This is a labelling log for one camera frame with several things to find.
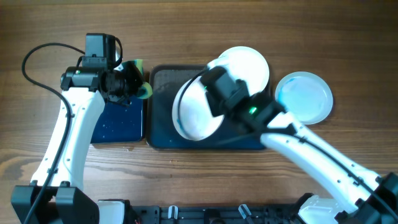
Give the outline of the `green yellow sponge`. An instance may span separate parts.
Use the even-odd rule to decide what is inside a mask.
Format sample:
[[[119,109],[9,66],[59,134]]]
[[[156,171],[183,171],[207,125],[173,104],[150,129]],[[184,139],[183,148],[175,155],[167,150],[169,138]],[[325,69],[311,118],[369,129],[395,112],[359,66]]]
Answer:
[[[143,100],[152,96],[152,87],[144,78],[143,60],[126,61],[121,66],[126,81],[125,91],[128,96],[135,96]]]

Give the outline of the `white plate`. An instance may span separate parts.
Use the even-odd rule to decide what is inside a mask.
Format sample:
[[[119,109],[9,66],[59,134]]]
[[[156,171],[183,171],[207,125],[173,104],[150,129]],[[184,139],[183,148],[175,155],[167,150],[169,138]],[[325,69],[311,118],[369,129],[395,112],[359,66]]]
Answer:
[[[233,79],[244,80],[250,95],[265,90],[270,79],[266,59],[257,50],[250,47],[237,46],[225,50],[206,66],[209,69],[222,66]]]
[[[178,101],[187,81],[177,92],[172,105],[172,121],[175,129],[183,138],[201,141],[216,132],[224,116],[213,117],[205,96],[205,87],[198,77],[187,88],[180,102],[180,117],[177,117]]]

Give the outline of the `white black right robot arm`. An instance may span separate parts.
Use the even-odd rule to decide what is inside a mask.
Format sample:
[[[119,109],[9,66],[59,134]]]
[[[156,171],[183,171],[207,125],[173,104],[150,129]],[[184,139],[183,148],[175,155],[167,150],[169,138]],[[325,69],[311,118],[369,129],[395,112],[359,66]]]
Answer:
[[[381,177],[340,153],[272,98],[245,88],[208,92],[214,109],[281,153],[331,195],[303,196],[299,223],[397,223],[397,175]]]

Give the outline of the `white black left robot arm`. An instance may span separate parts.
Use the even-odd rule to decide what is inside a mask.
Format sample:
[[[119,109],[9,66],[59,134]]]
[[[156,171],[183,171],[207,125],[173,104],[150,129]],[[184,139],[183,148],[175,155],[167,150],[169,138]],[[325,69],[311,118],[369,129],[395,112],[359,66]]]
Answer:
[[[62,75],[61,105],[49,146],[29,185],[17,185],[12,207],[21,223],[139,223],[128,200],[93,201],[83,192],[91,138],[105,104],[148,96],[141,60],[117,69],[69,67]]]

